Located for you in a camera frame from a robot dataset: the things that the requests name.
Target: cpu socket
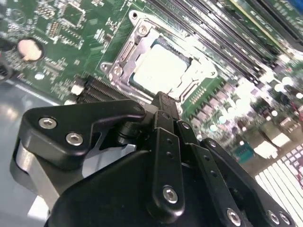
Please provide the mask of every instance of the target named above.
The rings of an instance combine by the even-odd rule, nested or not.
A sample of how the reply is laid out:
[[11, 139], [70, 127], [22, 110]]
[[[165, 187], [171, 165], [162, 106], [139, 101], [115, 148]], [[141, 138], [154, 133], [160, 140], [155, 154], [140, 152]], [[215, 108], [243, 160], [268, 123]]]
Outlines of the cpu socket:
[[134, 29], [113, 63], [100, 69], [117, 88], [149, 103], [159, 92], [179, 102], [218, 73], [198, 49], [157, 17], [131, 10]]

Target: screw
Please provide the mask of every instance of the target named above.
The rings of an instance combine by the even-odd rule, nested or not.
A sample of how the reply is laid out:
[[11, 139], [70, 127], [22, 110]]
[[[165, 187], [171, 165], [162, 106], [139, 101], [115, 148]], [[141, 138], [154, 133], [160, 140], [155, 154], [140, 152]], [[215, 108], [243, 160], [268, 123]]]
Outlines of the screw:
[[184, 128], [186, 128], [186, 129], [189, 129], [189, 128], [190, 128], [189, 125], [188, 125], [187, 123], [185, 123], [185, 122], [183, 122], [182, 125], [183, 125]]
[[142, 35], [142, 36], [147, 35], [147, 33], [148, 33], [147, 27], [144, 26], [144, 25], [140, 26], [140, 27], [138, 28], [138, 33], [139, 33], [140, 35]]
[[269, 216], [269, 218], [274, 222], [276, 223], [277, 225], [280, 224], [280, 221], [278, 219], [278, 217], [272, 212], [272, 211], [267, 211], [267, 215]]
[[116, 76], [120, 77], [122, 75], [122, 73], [123, 73], [123, 69], [120, 66], [115, 66], [114, 70], [113, 70], [113, 73]]
[[65, 139], [73, 146], [80, 146], [83, 143], [82, 136], [74, 132], [68, 133]]
[[44, 129], [53, 129], [57, 126], [57, 122], [53, 118], [43, 117], [39, 120], [39, 125]]
[[280, 213], [280, 217], [286, 224], [290, 225], [290, 220], [285, 216], [285, 214]]
[[217, 145], [215, 142], [213, 142], [212, 140], [209, 141], [210, 146], [212, 146], [213, 148], [215, 148]]
[[177, 195], [177, 193], [175, 192], [175, 190], [173, 190], [170, 187], [165, 187], [163, 189], [163, 196], [170, 203], [174, 204], [174, 203], [176, 203], [178, 201], [178, 195]]
[[105, 65], [105, 64], [102, 64], [102, 65], [101, 65], [101, 69], [102, 69], [102, 70], [106, 71], [107, 68], [108, 68], [107, 65]]
[[228, 208], [226, 211], [228, 219], [235, 225], [240, 226], [241, 225], [241, 219], [239, 215], [231, 208]]

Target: blue surface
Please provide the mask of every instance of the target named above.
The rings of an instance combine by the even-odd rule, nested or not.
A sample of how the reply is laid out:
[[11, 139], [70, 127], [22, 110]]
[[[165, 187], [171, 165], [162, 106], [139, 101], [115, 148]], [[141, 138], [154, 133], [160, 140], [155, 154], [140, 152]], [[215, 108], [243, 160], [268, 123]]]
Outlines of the blue surface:
[[300, 14], [303, 14], [303, 0], [288, 0], [293, 7], [295, 7]]

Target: black bracket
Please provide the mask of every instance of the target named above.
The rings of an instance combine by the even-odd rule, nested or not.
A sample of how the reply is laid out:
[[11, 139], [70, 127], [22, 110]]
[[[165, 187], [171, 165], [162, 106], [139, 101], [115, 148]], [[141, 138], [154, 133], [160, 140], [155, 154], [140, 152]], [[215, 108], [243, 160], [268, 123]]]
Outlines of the black bracket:
[[[158, 93], [153, 104], [148, 113], [136, 102], [122, 100], [37, 108], [24, 114], [12, 164], [22, 148], [35, 158], [36, 169], [17, 167], [11, 172], [43, 197], [48, 195], [46, 184], [51, 186], [55, 196], [48, 200], [54, 204], [48, 227], [295, 226], [218, 143], [206, 139], [199, 144], [190, 125], [179, 120], [171, 98]], [[45, 118], [55, 126], [42, 127]], [[100, 131], [102, 148], [131, 141], [137, 150], [81, 179], [81, 165]], [[81, 141], [71, 144], [70, 133], [80, 135]], [[68, 183], [56, 176], [65, 176]]]

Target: motherboard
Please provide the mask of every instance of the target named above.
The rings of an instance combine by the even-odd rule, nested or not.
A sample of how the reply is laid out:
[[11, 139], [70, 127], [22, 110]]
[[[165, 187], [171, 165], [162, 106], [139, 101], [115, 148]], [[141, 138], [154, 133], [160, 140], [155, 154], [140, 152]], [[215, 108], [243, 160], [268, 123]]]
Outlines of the motherboard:
[[274, 157], [303, 125], [301, 13], [285, 0], [11, 0], [0, 74], [66, 105], [161, 91], [198, 140]]

